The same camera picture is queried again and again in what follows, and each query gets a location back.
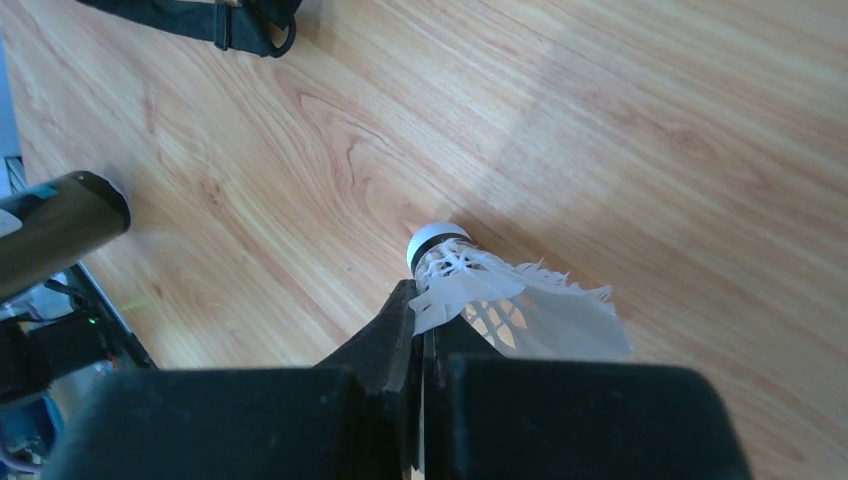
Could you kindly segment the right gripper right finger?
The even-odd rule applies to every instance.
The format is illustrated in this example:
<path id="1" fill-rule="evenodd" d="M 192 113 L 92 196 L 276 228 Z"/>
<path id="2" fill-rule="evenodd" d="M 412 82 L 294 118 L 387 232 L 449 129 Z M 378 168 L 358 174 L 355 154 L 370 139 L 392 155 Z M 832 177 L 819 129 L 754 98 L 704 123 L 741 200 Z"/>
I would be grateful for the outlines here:
<path id="1" fill-rule="evenodd" d="M 748 479 L 712 384 L 682 367 L 517 360 L 456 319 L 422 339 L 429 479 Z"/>

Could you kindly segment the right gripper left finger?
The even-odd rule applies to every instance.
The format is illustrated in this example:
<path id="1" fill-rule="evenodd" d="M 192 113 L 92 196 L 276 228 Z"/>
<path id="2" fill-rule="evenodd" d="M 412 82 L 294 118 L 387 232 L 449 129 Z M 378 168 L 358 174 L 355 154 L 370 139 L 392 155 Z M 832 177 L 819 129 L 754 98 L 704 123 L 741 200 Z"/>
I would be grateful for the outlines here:
<path id="1" fill-rule="evenodd" d="M 48 479 L 407 479 L 418 460 L 416 293 L 310 368 L 135 369 L 99 382 Z"/>

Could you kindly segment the white feather shuttlecock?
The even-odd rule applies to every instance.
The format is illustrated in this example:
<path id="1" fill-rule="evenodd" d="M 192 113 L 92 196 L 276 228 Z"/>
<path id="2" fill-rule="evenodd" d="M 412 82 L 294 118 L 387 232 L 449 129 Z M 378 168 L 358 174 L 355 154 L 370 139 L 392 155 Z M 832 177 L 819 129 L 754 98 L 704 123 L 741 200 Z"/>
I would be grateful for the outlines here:
<path id="1" fill-rule="evenodd" d="M 541 262 L 510 264 L 456 224 L 416 231 L 407 263 L 416 334 L 465 322 L 510 357 L 616 361 L 632 352 L 610 287 L 583 288 Z"/>

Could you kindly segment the black shuttlecock tube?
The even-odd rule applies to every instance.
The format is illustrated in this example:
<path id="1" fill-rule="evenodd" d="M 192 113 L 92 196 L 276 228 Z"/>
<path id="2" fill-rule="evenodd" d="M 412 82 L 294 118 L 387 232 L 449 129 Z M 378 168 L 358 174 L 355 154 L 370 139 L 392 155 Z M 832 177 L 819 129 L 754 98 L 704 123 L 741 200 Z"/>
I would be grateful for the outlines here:
<path id="1" fill-rule="evenodd" d="M 125 196 L 73 171 L 1 200 L 1 301 L 10 301 L 126 233 Z"/>

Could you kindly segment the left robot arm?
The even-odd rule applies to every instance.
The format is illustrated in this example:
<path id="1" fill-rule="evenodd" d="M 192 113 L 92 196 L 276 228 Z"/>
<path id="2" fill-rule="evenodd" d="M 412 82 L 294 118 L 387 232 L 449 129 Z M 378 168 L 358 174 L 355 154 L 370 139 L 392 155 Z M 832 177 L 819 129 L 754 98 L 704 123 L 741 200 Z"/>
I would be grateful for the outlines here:
<path id="1" fill-rule="evenodd" d="M 25 404 L 87 367 L 157 365 L 82 264 L 1 305 L 1 405 Z"/>

